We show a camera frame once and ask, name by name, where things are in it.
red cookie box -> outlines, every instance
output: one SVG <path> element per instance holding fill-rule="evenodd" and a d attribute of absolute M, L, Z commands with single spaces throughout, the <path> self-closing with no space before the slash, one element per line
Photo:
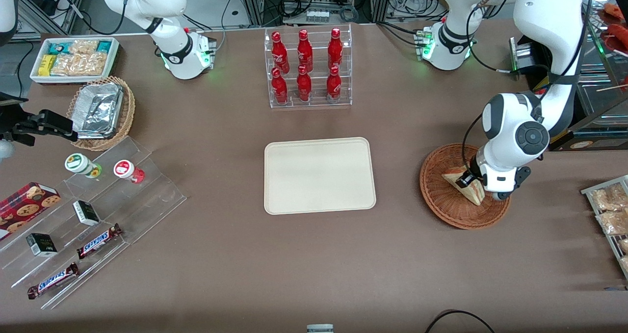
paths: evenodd
<path fill-rule="evenodd" d="M 60 200 L 54 188 L 30 182 L 0 201 L 0 241 Z"/>

snickers wrapper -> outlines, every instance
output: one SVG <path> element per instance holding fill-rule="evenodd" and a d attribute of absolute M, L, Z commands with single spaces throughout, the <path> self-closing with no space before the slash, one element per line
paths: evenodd
<path fill-rule="evenodd" d="M 44 282 L 41 282 L 38 285 L 31 286 L 28 289 L 28 298 L 30 300 L 33 300 L 51 287 L 59 285 L 62 281 L 68 278 L 78 277 L 79 274 L 79 267 L 76 263 L 72 263 L 68 268 L 65 268 L 65 270 L 62 270 L 52 277 L 46 279 Z"/>
<path fill-rule="evenodd" d="M 87 243 L 85 246 L 79 248 L 77 250 L 78 258 L 83 259 L 87 257 L 90 253 L 96 252 L 96 250 L 101 248 L 101 246 L 103 246 L 105 243 L 109 242 L 111 239 L 118 236 L 119 234 L 122 234 L 122 230 L 120 229 L 120 226 L 116 223 L 116 225 L 108 228 L 107 231 L 103 232 L 103 234 L 100 234 L 98 237 L 96 237 L 96 239 L 89 241 L 89 243 Z"/>

teal snack package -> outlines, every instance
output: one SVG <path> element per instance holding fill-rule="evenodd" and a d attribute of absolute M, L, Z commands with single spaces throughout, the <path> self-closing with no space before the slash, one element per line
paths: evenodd
<path fill-rule="evenodd" d="M 53 43 L 50 44 L 48 54 L 70 53 L 72 43 Z"/>
<path fill-rule="evenodd" d="M 108 53 L 110 47 L 111 47 L 111 42 L 99 42 L 98 49 L 96 49 L 96 51 Z"/>

table surface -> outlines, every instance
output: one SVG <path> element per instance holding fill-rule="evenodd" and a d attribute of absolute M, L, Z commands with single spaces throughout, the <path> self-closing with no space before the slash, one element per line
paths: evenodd
<path fill-rule="evenodd" d="M 626 174 L 626 152 L 549 153 L 502 221 L 452 228 L 422 199 L 422 161 L 459 142 L 494 94 L 525 83 L 473 59 L 443 72 L 378 26 L 352 29 L 354 105 L 316 111 L 269 108 L 261 29 L 229 31 L 215 69 L 189 81 L 164 69 L 149 36 L 118 36 L 116 74 L 137 103 L 131 135 L 189 198 L 54 310 L 1 283 L 0 331 L 415 333 L 459 308 L 500 333 L 625 332 L 628 293 L 602 290 L 622 274 L 579 190 Z M 511 20 L 486 21 L 474 48 L 507 67 L 507 39 L 519 35 Z M 65 113 L 76 89 L 34 84 L 26 109 Z M 370 143 L 375 207 L 265 212 L 268 143 L 356 136 Z M 485 143 L 479 127 L 469 142 Z M 61 182 L 72 152 L 52 136 L 18 145 L 0 165 L 0 199 L 28 181 Z M 450 317 L 437 331 L 483 329 Z"/>

brown wicker basket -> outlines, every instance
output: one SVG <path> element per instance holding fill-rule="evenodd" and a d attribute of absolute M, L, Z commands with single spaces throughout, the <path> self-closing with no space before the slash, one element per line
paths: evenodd
<path fill-rule="evenodd" d="M 477 150 L 477 147 L 465 146 L 465 156 L 469 161 Z M 466 230 L 488 228 L 502 219 L 511 199 L 496 201 L 487 192 L 482 203 L 475 205 L 449 185 L 442 174 L 449 168 L 460 167 L 461 154 L 461 143 L 444 145 L 431 152 L 421 167 L 421 193 L 431 210 L 446 223 Z"/>
<path fill-rule="evenodd" d="M 72 143 L 72 145 L 74 145 L 75 147 L 92 150 L 93 152 L 101 152 L 120 143 L 120 141 L 122 141 L 124 137 L 127 136 L 129 130 L 131 129 L 131 125 L 133 124 L 133 114 L 135 113 L 135 98 L 133 97 L 133 92 L 122 79 L 119 79 L 117 77 L 98 79 L 93 82 L 87 83 L 87 85 L 104 83 L 116 83 L 124 88 L 124 97 L 122 107 L 120 108 L 120 117 L 118 118 L 117 132 L 110 139 L 79 139 L 78 141 Z M 67 118 L 70 118 L 72 116 L 72 112 L 74 111 L 74 105 L 77 102 L 78 96 L 79 92 L 77 91 L 77 93 L 74 94 L 72 102 L 70 103 L 70 108 L 68 109 L 68 112 L 66 114 Z"/>

